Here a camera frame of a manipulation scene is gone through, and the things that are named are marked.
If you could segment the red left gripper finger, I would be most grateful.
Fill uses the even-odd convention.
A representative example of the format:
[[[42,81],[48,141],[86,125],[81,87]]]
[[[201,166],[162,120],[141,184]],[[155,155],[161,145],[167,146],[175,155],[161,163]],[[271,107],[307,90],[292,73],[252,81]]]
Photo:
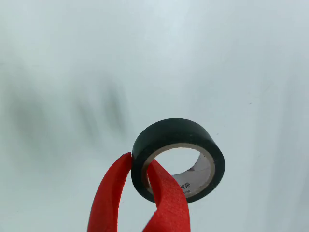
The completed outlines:
[[[131,167],[132,156],[128,152],[119,157],[106,172],[92,203],[88,232],[117,231],[120,199]]]
[[[190,232],[186,197],[177,183],[156,160],[147,169],[157,210],[144,228],[145,232]]]

